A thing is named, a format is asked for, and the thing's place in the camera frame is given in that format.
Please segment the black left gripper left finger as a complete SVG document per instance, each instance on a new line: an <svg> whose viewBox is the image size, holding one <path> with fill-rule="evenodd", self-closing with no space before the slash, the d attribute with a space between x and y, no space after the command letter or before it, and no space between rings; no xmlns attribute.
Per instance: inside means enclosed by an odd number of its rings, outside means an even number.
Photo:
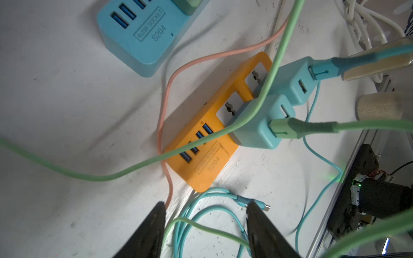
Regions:
<svg viewBox="0 0 413 258"><path fill-rule="evenodd" d="M159 258L165 222L165 203L158 202L114 258Z"/></svg>

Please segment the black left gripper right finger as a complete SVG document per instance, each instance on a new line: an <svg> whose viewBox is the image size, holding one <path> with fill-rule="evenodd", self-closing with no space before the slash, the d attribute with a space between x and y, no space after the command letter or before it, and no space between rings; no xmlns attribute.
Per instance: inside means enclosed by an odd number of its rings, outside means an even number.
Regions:
<svg viewBox="0 0 413 258"><path fill-rule="evenodd" d="M247 206L248 243L253 258L298 258L257 203Z"/></svg>

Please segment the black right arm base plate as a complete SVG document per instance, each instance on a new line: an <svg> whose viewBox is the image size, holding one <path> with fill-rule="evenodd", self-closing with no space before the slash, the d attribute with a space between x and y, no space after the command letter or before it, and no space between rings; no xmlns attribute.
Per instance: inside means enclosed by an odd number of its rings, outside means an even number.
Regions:
<svg viewBox="0 0 413 258"><path fill-rule="evenodd" d="M351 202L361 213L359 227L369 224L363 216L385 219L413 206L412 187L394 184L393 179L393 175L379 168L370 175L358 174L353 179Z"/></svg>

